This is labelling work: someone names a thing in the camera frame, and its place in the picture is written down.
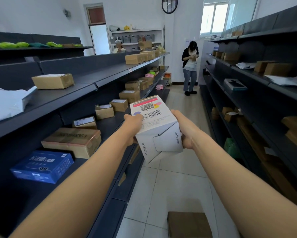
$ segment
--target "white shelf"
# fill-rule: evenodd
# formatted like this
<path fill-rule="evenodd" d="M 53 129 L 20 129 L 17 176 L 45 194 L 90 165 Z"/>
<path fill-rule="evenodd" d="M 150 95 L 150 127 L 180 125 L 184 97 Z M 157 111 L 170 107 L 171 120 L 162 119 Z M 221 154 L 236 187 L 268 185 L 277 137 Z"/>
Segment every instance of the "white shelf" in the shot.
<path fill-rule="evenodd" d="M 126 30 L 126 31 L 116 31 L 111 33 L 134 33 L 134 32 L 147 32 L 147 31 L 161 31 L 160 28 L 148 28 L 148 29 L 135 29 L 135 30 Z"/>
<path fill-rule="evenodd" d="M 160 44 L 162 44 L 162 42 L 160 41 L 160 42 L 158 42 L 158 41 L 153 41 L 152 42 L 152 44 L 157 44 L 157 43 L 160 43 Z M 139 43 L 138 42 L 131 42 L 131 43 L 123 43 L 122 45 L 123 46 L 126 46 L 126 45 L 138 45 Z"/>

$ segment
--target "barcode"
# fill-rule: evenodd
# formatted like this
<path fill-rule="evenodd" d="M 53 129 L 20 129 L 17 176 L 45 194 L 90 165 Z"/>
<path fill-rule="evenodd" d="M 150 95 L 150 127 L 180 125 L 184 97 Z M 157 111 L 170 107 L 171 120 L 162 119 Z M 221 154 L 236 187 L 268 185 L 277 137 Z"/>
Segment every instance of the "barcode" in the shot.
<path fill-rule="evenodd" d="M 162 113 L 159 110 L 143 114 L 143 120 L 153 118 L 155 116 L 161 115 Z"/>
<path fill-rule="evenodd" d="M 140 108 L 141 108 L 141 111 L 146 111 L 146 110 L 149 110 L 150 108 L 154 108 L 154 104 L 152 102 L 147 103 L 147 104 L 141 105 Z"/>

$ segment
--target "window frame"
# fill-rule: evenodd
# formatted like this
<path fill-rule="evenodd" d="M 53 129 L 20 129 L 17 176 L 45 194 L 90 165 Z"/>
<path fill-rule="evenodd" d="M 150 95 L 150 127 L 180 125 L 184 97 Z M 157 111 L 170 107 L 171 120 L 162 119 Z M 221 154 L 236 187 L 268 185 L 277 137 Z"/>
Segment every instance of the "window frame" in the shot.
<path fill-rule="evenodd" d="M 212 6 L 212 5 L 214 5 L 212 22 L 211 22 L 211 29 L 210 29 L 210 32 L 209 33 L 200 33 L 199 38 L 211 37 L 212 35 L 217 35 L 217 34 L 221 34 L 222 33 L 222 32 L 212 32 L 212 28 L 213 28 L 214 15 L 216 13 L 217 5 L 224 5 L 224 4 L 227 4 L 228 5 L 223 31 L 225 30 L 225 28 L 226 28 L 226 22 L 227 22 L 227 15 L 228 15 L 228 11 L 229 11 L 229 1 L 206 3 L 206 4 L 204 4 L 204 7 L 205 6 Z"/>

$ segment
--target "white floor tile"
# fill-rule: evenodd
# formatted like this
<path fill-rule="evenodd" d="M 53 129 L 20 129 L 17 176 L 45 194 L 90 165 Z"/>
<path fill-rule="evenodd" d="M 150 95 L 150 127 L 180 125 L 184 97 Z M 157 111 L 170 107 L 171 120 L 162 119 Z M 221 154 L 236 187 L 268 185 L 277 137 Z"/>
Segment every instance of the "white floor tile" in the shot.
<path fill-rule="evenodd" d="M 157 169 L 142 167 L 124 217 L 146 223 Z"/>
<path fill-rule="evenodd" d="M 143 238 L 145 224 L 123 218 L 116 238 Z"/>
<path fill-rule="evenodd" d="M 217 219 L 217 227 L 220 238 L 239 238 L 239 232 L 233 220 L 223 206 L 216 190 L 210 182 L 214 211 Z"/>
<path fill-rule="evenodd" d="M 195 152 L 190 149 L 184 149 L 182 153 L 162 159 L 159 168 L 187 175 L 207 177 Z"/>
<path fill-rule="evenodd" d="M 143 238 L 168 238 L 166 229 L 146 224 Z"/>
<path fill-rule="evenodd" d="M 143 166 L 158 169 L 160 160 L 152 160 L 149 164 L 144 160 Z"/>
<path fill-rule="evenodd" d="M 207 178 L 158 170 L 147 224 L 167 228 L 169 211 L 204 212 L 213 237 L 218 237 L 210 183 Z"/>

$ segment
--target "white box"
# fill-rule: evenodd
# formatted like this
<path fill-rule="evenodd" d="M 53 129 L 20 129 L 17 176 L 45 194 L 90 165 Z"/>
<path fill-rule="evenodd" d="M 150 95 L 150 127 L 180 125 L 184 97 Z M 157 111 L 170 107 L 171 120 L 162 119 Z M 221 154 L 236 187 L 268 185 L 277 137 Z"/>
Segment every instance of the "white box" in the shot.
<path fill-rule="evenodd" d="M 247 87 L 245 87 L 239 80 L 233 79 L 233 78 L 226 78 L 225 84 L 232 90 L 247 90 Z"/>
<path fill-rule="evenodd" d="M 183 151 L 178 121 L 158 95 L 130 106 L 132 115 L 143 115 L 136 139 L 147 163 Z"/>

